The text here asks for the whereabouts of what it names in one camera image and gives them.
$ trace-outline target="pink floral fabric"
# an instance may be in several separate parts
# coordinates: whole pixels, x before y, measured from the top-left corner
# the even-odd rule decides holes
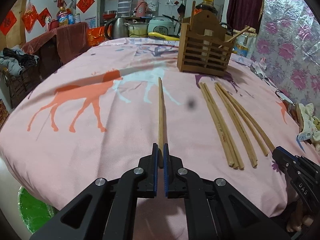
[[[252,60],[294,102],[313,103],[320,116],[320,26],[304,0],[265,0]]]

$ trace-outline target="refrigerator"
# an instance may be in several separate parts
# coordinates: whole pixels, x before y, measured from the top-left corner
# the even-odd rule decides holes
[[[76,13],[80,13],[82,22],[88,24],[89,29],[104,25],[102,14],[105,0],[77,0]]]

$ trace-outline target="electric kettle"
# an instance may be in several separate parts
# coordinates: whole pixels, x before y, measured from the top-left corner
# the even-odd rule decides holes
[[[125,18],[114,18],[107,22],[106,26],[104,27],[104,33],[107,39],[119,39],[129,37],[129,28],[124,25],[127,21]],[[112,24],[112,29],[110,36],[108,35],[108,28]]]

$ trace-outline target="yellow brush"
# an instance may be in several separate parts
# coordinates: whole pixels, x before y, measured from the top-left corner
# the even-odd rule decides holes
[[[166,41],[179,41],[180,38],[175,38],[175,37],[171,37],[171,36],[167,36],[167,35],[163,35],[161,33],[148,33],[149,37],[156,37],[156,38],[160,38],[160,39],[164,39]]]

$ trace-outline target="bed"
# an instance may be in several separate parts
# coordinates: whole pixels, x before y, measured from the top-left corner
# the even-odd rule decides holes
[[[253,116],[275,146],[317,164],[319,155],[312,145],[299,146],[299,127],[276,88],[249,67],[230,60],[223,78],[180,73],[178,46],[147,38],[107,41],[48,77],[0,132],[0,152],[12,175],[34,197],[61,209],[96,178],[116,179],[136,167],[157,142],[160,77],[170,154],[201,178],[225,178],[268,217],[279,215],[296,195],[244,124],[258,157],[257,168],[251,166],[215,82]],[[227,164],[199,82],[206,82],[230,128],[243,171]],[[157,197],[138,200],[134,239],[188,239],[183,200],[166,199],[163,187],[159,179]]]

